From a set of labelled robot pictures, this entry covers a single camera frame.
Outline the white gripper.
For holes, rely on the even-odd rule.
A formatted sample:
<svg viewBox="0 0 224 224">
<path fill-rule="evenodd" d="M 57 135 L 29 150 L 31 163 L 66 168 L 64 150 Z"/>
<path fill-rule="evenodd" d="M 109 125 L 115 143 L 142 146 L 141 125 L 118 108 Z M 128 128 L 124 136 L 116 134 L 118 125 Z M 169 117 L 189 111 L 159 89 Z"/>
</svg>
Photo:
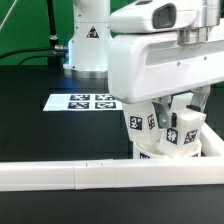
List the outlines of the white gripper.
<svg viewBox="0 0 224 224">
<path fill-rule="evenodd" d="M 109 92 L 129 104 L 153 99 L 160 128 L 177 126 L 177 114 L 171 111 L 171 97 L 167 95 L 190 90 L 187 108 L 203 112 L 210 95 L 209 84 L 222 81 L 222 27 L 213 28 L 209 40 L 198 44 L 180 45 L 174 32 L 119 35 L 111 42 Z"/>
</svg>

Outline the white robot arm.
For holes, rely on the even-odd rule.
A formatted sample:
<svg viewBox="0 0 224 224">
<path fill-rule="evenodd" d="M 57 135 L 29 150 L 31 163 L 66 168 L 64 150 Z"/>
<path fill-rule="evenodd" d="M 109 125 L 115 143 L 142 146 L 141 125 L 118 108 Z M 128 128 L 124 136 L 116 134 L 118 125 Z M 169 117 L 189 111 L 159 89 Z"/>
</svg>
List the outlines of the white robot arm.
<svg viewBox="0 0 224 224">
<path fill-rule="evenodd" d="M 115 12 L 109 0 L 73 0 L 74 36 L 64 68 L 108 74 L 126 112 L 155 103 L 170 125 L 168 97 L 193 90 L 202 110 L 209 86 L 224 81 L 220 0 L 135 0 Z"/>
</svg>

